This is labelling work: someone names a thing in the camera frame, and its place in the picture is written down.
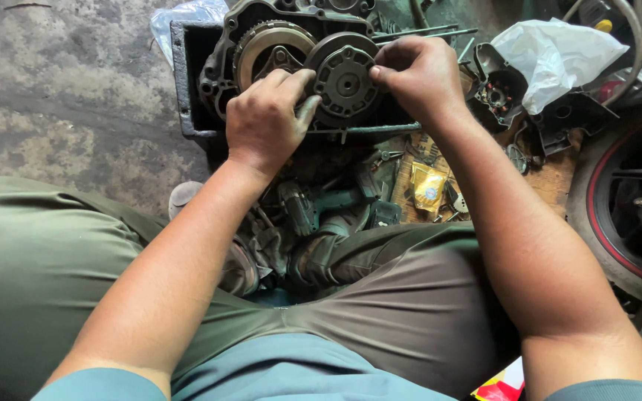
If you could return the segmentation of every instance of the man's left hand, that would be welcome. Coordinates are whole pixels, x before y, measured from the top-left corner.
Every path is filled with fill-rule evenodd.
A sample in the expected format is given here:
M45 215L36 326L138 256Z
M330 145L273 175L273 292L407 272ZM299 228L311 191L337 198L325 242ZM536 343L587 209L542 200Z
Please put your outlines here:
M277 69L254 82L227 104L229 160L259 170L268 178L279 171L306 135L321 97L306 99L298 111L294 106L306 84L316 77L302 69L293 75Z

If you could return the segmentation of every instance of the blue shirt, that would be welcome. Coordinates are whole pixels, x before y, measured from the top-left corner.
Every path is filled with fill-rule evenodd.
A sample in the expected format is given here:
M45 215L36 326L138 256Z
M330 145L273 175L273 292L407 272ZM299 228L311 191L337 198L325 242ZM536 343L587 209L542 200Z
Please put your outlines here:
M245 341L173 383L174 401L455 401L373 368L357 353L310 334ZM127 370L80 370L44 387L33 401L165 401L150 380ZM555 392L547 401L642 401L642 382L596 380Z

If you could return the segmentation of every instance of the bolt hole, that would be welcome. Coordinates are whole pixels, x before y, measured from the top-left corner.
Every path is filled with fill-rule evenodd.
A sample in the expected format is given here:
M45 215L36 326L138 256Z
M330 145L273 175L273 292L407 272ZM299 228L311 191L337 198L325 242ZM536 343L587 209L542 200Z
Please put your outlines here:
M557 108L557 111L554 112L557 116L557 118L566 118L571 115L571 106L570 105L562 105Z

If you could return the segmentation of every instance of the olive green pants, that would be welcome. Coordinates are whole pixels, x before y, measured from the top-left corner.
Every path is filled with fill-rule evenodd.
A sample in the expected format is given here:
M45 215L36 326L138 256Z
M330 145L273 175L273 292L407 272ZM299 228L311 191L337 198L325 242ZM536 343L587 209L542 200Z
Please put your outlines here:
M99 196L0 177L0 400L38 391L96 303L164 225ZM519 355L471 225L363 231L314 259L325 260L328 275L360 279L280 308L217 290L174 384L234 344L274 333L339 342L377 368L454 397Z

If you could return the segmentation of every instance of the yellow packet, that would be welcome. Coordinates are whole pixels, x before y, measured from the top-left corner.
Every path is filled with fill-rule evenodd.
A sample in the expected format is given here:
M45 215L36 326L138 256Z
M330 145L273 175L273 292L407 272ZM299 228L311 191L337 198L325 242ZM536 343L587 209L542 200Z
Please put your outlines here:
M415 208L437 213L446 179L447 174L440 170L414 161L410 183L415 189Z

